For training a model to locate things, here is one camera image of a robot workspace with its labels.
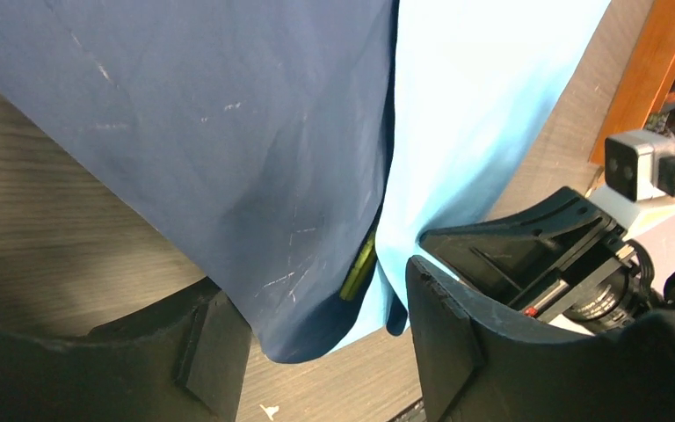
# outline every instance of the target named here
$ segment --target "wooden surface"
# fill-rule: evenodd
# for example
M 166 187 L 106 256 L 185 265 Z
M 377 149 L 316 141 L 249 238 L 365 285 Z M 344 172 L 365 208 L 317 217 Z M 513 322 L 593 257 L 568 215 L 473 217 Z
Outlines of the wooden surface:
M 650 0 L 613 0 L 581 65 L 492 216 L 562 185 L 587 158 Z M 0 325 L 80 335 L 198 280 L 200 270 L 0 97 Z M 238 420 L 390 419 L 420 396 L 409 333 L 383 331 L 285 366 L 250 351 Z
M 674 77 L 675 0 L 656 0 L 595 138 L 592 163 L 604 165 L 607 136 L 643 127 L 649 114 L 660 109 Z

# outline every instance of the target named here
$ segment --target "light blue fabric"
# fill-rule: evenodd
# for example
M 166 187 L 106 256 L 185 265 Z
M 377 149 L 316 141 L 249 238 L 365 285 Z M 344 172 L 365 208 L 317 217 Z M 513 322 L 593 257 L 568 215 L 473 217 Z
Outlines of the light blue fabric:
M 552 112 L 608 0 L 402 0 L 395 152 L 374 274 L 336 349 L 381 328 L 431 228 L 479 222 Z

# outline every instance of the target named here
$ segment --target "navy blue fabric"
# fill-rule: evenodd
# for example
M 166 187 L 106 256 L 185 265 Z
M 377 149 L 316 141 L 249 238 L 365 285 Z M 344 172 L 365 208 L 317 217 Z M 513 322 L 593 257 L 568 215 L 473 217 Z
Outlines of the navy blue fabric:
M 0 0 L 0 92 L 220 285 L 329 351 L 384 191 L 390 0 Z

